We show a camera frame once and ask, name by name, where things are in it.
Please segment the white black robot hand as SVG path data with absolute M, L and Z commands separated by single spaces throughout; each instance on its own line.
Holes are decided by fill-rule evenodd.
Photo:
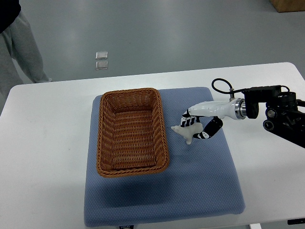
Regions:
M 209 139 L 223 126 L 222 119 L 229 117 L 241 120 L 246 117 L 244 99 L 233 99 L 230 102 L 205 101 L 189 107 L 181 117 L 181 127 L 201 123 L 203 131 L 194 134 L 193 139 Z

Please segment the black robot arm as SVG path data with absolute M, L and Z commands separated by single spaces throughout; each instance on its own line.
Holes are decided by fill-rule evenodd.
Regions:
M 305 102 L 296 98 L 296 93 L 289 89 L 281 90 L 282 85 L 251 87 L 243 89 L 245 113 L 250 119 L 256 119 L 259 103 L 266 105 L 266 131 L 288 140 L 298 146 L 305 146 L 305 114 L 298 110 Z

